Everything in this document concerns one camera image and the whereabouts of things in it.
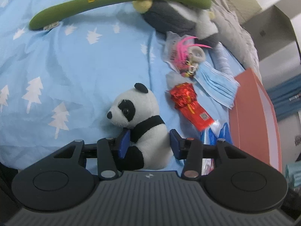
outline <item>panda arm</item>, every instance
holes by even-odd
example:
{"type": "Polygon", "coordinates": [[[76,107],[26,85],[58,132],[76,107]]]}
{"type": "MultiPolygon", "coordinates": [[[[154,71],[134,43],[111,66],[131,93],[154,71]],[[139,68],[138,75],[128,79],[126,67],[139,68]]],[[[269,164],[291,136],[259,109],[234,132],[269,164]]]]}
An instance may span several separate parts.
{"type": "Polygon", "coordinates": [[[144,167],[142,152],[136,146],[130,146],[123,159],[116,156],[113,158],[118,171],[133,171],[144,167]]]}

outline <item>white plush toy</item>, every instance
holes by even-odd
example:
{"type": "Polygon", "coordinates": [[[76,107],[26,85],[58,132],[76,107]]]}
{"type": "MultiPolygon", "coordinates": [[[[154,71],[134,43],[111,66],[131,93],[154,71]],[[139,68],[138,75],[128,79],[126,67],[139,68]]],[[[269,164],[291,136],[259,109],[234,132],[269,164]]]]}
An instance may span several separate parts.
{"type": "Polygon", "coordinates": [[[159,115],[155,95],[141,83],[120,94],[107,114],[111,123],[131,130],[124,159],[114,157],[118,170],[165,168],[173,155],[165,123],[159,115]]]}

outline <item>ridged grip surface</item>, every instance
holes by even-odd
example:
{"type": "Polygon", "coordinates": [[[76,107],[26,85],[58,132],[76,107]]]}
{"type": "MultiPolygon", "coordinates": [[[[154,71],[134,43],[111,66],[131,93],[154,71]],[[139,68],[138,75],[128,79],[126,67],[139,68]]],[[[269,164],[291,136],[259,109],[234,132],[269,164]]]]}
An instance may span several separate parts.
{"type": "Polygon", "coordinates": [[[182,180],[176,172],[127,171],[119,179],[100,182],[85,202],[70,210],[51,214],[23,208],[6,225],[289,226],[293,222],[277,210],[256,215],[232,212],[213,202],[197,182],[182,180]]]}

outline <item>red packaging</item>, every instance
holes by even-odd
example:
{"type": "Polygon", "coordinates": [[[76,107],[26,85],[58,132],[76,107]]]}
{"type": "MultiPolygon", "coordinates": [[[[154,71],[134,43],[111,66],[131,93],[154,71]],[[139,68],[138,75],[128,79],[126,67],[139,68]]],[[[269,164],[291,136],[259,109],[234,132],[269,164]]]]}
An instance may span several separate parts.
{"type": "Polygon", "coordinates": [[[197,94],[191,83],[179,84],[169,93],[171,99],[176,103],[175,108],[180,110],[199,131],[204,130],[214,122],[207,111],[198,103],[197,94]]]}

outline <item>blue surgical mask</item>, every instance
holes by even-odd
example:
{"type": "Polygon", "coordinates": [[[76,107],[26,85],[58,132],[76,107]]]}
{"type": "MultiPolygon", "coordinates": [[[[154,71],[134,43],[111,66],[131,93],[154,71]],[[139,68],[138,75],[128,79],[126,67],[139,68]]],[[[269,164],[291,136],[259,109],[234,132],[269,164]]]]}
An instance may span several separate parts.
{"type": "Polygon", "coordinates": [[[214,69],[208,62],[202,62],[195,80],[217,102],[232,109],[239,83],[231,76],[214,69]]]}

